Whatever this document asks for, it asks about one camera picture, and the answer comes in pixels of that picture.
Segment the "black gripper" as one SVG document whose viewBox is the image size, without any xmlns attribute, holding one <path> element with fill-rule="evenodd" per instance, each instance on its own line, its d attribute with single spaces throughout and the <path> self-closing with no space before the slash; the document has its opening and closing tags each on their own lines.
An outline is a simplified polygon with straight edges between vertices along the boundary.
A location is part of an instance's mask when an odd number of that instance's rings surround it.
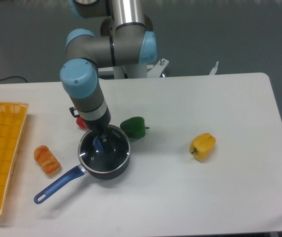
<svg viewBox="0 0 282 237">
<path fill-rule="evenodd" d="M 112 137 L 107 132 L 107 126 L 110 122 L 110 112 L 105 113 L 79 113 L 85 125 L 96 133 L 96 150 L 110 154 L 115 152 Z"/>
</svg>

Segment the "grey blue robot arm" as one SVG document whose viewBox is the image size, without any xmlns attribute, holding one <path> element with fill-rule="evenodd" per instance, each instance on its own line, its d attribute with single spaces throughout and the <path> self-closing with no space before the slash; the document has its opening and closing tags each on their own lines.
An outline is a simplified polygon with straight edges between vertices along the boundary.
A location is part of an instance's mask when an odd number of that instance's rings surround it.
<svg viewBox="0 0 282 237">
<path fill-rule="evenodd" d="M 81 18 L 109 16 L 109 36 L 100 38 L 85 29 L 67 37 L 66 63 L 60 79 L 79 116 L 96 133 L 105 153 L 113 151 L 107 126 L 111 116 L 99 84 L 100 68 L 149 64 L 157 58 L 155 33 L 145 26 L 140 0 L 71 0 Z"/>
</svg>

